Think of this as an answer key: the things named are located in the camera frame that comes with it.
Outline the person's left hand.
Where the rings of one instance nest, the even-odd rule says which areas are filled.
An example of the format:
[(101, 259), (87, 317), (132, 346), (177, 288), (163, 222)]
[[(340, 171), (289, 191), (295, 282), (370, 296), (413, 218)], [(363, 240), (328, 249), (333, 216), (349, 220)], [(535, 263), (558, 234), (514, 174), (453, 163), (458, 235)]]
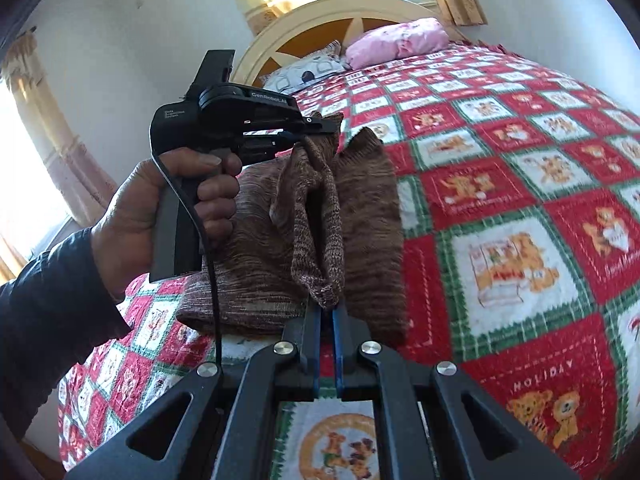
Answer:
[[(160, 161), (174, 177), (203, 180), (198, 186), (200, 201), (195, 211), (211, 242), (217, 244), (227, 238), (233, 230), (241, 159), (233, 153), (220, 157), (178, 148), (160, 156)], [(155, 162), (151, 159), (140, 162), (91, 230), (96, 268), (105, 289), (115, 300), (122, 299), (134, 278), (150, 270), (152, 231), (165, 186)]]

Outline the person's left forearm dark sleeve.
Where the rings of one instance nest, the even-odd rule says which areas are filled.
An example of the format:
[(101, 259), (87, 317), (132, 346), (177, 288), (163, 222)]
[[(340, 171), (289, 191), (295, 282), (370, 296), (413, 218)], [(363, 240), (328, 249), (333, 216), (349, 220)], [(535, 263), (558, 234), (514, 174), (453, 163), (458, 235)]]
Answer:
[(129, 333), (99, 276), (91, 231), (78, 231), (1, 286), (1, 419), (24, 437), (67, 371)]

